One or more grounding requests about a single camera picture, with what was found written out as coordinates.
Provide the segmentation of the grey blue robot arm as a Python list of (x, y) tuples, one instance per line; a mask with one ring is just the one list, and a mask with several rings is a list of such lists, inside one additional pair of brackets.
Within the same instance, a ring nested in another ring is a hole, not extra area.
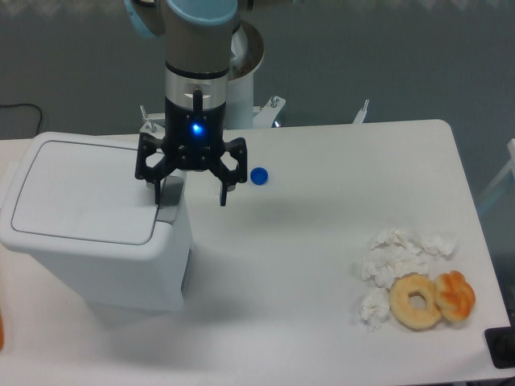
[(136, 179), (154, 187), (175, 170), (210, 171), (220, 205), (247, 180), (244, 138), (223, 139), (236, 1), (126, 1), (135, 28), (163, 36), (166, 47), (164, 136), (141, 133)]

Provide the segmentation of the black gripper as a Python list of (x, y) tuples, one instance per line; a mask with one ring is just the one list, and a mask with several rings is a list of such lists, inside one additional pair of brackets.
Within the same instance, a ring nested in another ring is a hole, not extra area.
[[(224, 207), (227, 195), (238, 183), (247, 181), (247, 146), (244, 138), (224, 142), (223, 124), (226, 104), (214, 109), (194, 111), (165, 100), (165, 137), (158, 139), (149, 133), (140, 133), (134, 176), (154, 186), (154, 200), (161, 201), (161, 181), (175, 169), (211, 170), (220, 180), (220, 205)], [(146, 160), (158, 150), (161, 159), (148, 166)], [(222, 161), (228, 153), (236, 161), (230, 170)]]

